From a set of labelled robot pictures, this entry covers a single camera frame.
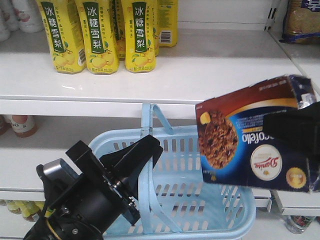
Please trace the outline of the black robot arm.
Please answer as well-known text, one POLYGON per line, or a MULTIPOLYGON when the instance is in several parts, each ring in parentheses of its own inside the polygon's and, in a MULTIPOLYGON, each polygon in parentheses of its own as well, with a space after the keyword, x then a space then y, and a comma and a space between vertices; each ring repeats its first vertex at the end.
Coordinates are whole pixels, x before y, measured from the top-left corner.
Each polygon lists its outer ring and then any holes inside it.
POLYGON ((38 165, 45 202, 25 239, 100 240, 119 216, 134 225, 141 217, 135 204, 139 175, 162 152, 160 141, 152 135, 101 157, 78 141, 66 154, 81 174, 61 158, 38 165))

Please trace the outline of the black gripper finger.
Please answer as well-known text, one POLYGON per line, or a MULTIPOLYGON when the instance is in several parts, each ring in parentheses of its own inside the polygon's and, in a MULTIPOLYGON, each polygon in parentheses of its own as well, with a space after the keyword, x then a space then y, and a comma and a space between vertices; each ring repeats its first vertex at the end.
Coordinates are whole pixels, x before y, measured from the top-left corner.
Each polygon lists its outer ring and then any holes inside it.
POLYGON ((265 115, 263 130, 306 155, 312 170, 320 169, 320 103, 318 101, 302 109, 265 115))

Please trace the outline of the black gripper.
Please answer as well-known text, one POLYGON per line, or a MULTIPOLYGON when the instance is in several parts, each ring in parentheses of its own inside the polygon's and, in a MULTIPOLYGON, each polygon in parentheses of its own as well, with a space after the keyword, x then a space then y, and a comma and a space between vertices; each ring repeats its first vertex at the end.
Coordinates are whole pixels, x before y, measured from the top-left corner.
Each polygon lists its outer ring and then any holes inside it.
POLYGON ((47 226, 56 235, 102 235, 120 215, 135 224, 140 218, 135 206, 139 175, 150 158, 157 163, 163 150, 150 134, 100 158, 77 142, 66 154, 82 173, 71 181, 53 180, 59 191, 49 204, 55 212, 47 226))

